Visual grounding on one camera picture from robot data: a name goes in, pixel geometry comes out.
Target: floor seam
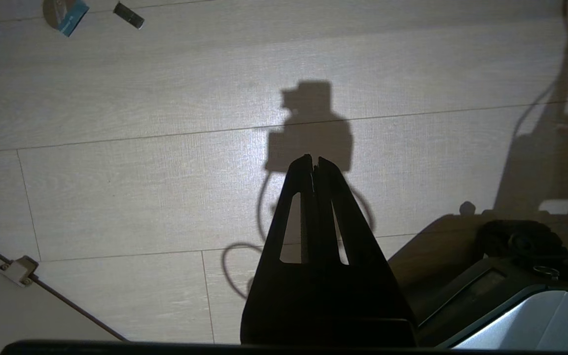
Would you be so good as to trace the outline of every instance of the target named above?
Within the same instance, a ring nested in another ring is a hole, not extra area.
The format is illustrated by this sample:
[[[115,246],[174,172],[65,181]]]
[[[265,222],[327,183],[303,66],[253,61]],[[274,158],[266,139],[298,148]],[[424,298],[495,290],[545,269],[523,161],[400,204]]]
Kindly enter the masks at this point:
[[[32,221],[32,231],[34,231],[34,242],[36,242],[36,251],[38,252],[38,260],[41,259],[41,249],[38,247],[38,237],[36,236],[36,227],[34,227],[34,217],[32,216],[32,207],[30,207],[30,197],[28,195],[28,186],[25,184],[25,176],[23,175],[23,164],[21,164],[21,157],[19,150],[16,150],[16,159],[19,160],[19,169],[21,169],[21,180],[23,181],[23,189],[25,190],[25,200],[28,202],[28,211],[30,212],[30,220]]]
[[[568,224],[568,221],[563,222],[542,222],[547,226],[550,225],[561,225],[561,224]],[[471,229],[448,229],[446,231],[439,231],[439,232],[417,232],[417,233],[401,233],[401,234],[388,234],[384,236],[376,236],[376,239],[383,239],[383,238],[397,238],[397,237],[404,237],[404,236],[417,236],[420,234],[444,234],[444,233],[452,233],[452,232],[462,232],[462,231],[469,231]],[[299,243],[285,243],[285,245],[295,245]],[[256,247],[264,247],[264,244],[256,244]],[[232,249],[248,249],[253,247],[232,247]],[[201,252],[204,251],[223,251],[227,248],[211,248],[211,249],[194,249],[194,250],[178,250],[178,251],[161,251],[161,252],[144,252],[140,254],[124,254],[124,255],[106,255],[106,256],[89,256],[85,258],[68,258],[68,259],[54,259],[54,260],[44,260],[43,262],[59,262],[59,261],[76,261],[76,260],[92,260],[92,259],[104,259],[104,258],[128,258],[130,256],[149,256],[149,255],[165,255],[165,254],[180,254],[183,252]]]
[[[201,250],[201,261],[203,262],[203,278],[205,279],[205,295],[207,295],[207,308],[210,311],[210,326],[212,328],[212,343],[216,344],[216,339],[214,339],[214,320],[212,319],[212,303],[210,303],[210,290],[207,287],[207,272],[205,271],[205,256],[203,256],[203,250]]]
[[[552,101],[552,102],[549,102],[549,103],[538,103],[538,105],[562,104],[562,103],[568,103],[568,100],[566,100],[566,101]],[[461,108],[461,109],[457,109],[457,110],[418,112],[418,113],[411,113],[411,114],[378,115],[378,116],[359,117],[359,118],[351,118],[351,119],[343,119],[343,120],[327,120],[327,121],[316,121],[316,122],[305,122],[305,123],[294,123],[294,124],[270,124],[270,125],[266,125],[266,126],[227,128],[225,130],[196,131],[196,132],[185,132],[185,133],[169,133],[169,134],[166,134],[166,135],[152,135],[152,136],[145,136],[145,137],[128,137],[128,138],[121,138],[121,139],[92,140],[92,141],[85,141],[85,142],[73,142],[73,143],[63,143],[63,144],[46,144],[46,145],[38,145],[38,146],[6,148],[6,149],[0,149],[0,151],[30,150],[30,149],[40,149],[40,148],[59,148],[61,146],[72,146],[72,145],[81,145],[81,144],[122,142],[122,141],[127,141],[127,140],[162,139],[162,138],[167,138],[167,137],[178,137],[178,136],[187,136],[187,135],[203,135],[203,134],[207,134],[207,133],[223,133],[223,132],[245,131],[245,130],[246,131],[248,131],[248,130],[266,130],[266,129],[270,129],[270,128],[281,128],[281,127],[285,128],[285,127],[289,127],[289,126],[290,127],[305,126],[307,124],[321,124],[321,123],[331,123],[331,122],[339,122],[339,121],[347,121],[347,122],[364,121],[364,120],[367,120],[367,119],[412,117],[414,115],[448,114],[448,113],[456,113],[456,112],[496,110],[496,109],[501,109],[501,108],[514,108],[514,107],[525,107],[525,106],[534,106],[534,104],[519,104],[519,105],[494,106],[494,107],[483,107],[483,108]]]

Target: laminate floor plank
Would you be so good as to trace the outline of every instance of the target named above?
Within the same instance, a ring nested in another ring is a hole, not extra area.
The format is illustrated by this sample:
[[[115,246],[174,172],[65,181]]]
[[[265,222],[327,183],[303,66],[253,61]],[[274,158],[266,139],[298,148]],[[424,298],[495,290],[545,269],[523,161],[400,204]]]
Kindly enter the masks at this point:
[[[36,273],[130,341],[213,341],[200,252],[49,261]]]
[[[0,151],[0,254],[40,260],[16,151]]]
[[[512,137],[528,107],[84,143],[20,157],[43,260],[259,245],[284,171],[304,153],[340,166],[377,236],[415,234],[466,201],[476,214],[536,218],[545,200],[568,200],[568,138],[554,136],[552,106],[527,115],[540,129],[521,125],[529,130],[521,143]]]
[[[547,99],[568,38],[555,0],[217,0],[138,13],[140,31],[90,13],[70,38],[43,19],[0,23],[0,149],[277,126],[282,105],[357,119],[530,104]],[[329,95],[295,90],[309,79],[329,81]]]

